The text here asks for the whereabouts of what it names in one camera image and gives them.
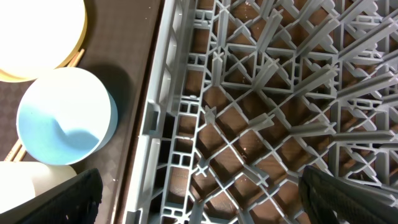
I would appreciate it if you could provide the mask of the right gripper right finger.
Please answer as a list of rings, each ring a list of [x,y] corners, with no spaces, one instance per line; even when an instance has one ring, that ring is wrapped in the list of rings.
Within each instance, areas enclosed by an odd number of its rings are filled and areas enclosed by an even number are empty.
[[[306,166],[299,177],[302,206],[311,223],[397,223],[397,190],[333,177]]]

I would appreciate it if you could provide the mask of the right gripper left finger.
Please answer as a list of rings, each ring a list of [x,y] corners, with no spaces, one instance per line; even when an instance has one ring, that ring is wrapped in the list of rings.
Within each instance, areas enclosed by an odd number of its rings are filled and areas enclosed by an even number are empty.
[[[1,214],[1,223],[94,223],[102,201],[97,168],[88,169]]]

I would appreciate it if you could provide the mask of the small white cup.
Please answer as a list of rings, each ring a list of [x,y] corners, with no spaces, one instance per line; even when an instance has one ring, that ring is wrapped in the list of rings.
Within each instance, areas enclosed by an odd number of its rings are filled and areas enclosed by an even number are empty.
[[[76,176],[71,166],[41,162],[1,162],[1,213]]]

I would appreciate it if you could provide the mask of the light blue bowl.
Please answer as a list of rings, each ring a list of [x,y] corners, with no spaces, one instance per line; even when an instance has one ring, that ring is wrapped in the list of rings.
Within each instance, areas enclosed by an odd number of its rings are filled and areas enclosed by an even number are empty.
[[[36,79],[21,99],[16,128],[39,162],[70,165],[104,147],[118,125],[114,98],[82,68],[64,67]]]

